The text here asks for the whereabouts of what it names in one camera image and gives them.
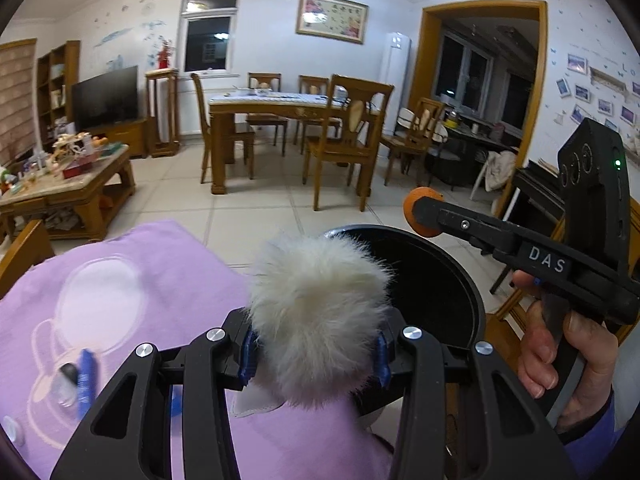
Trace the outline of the right hand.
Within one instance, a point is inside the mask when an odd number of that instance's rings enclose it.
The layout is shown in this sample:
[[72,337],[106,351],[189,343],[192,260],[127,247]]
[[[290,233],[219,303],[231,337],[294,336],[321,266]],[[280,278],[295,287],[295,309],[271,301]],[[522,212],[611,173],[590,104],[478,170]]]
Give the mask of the right hand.
[[[608,404],[618,355],[618,340],[608,329],[577,312],[563,324],[565,339],[585,358],[582,379],[558,418],[556,432],[568,434],[584,429]],[[559,382],[553,367],[558,347],[542,316],[542,302],[527,311],[526,331],[518,358],[518,378],[529,394],[540,399]]]

